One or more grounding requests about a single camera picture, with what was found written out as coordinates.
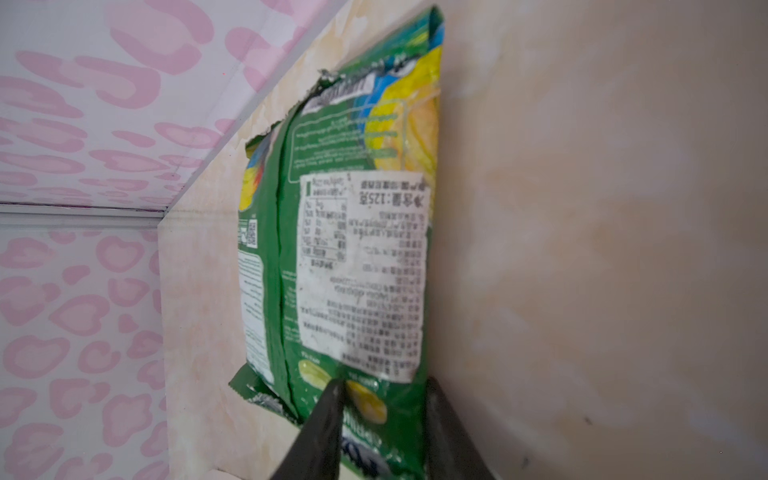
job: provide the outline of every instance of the chip bag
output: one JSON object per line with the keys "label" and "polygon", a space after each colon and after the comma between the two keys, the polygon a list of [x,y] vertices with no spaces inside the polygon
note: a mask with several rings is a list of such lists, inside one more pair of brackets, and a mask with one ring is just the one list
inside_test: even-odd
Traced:
{"label": "chip bag", "polygon": [[247,364],[230,385],[302,425],[346,380],[343,461],[424,478],[425,277],[442,14],[430,8],[246,146],[238,264]]}

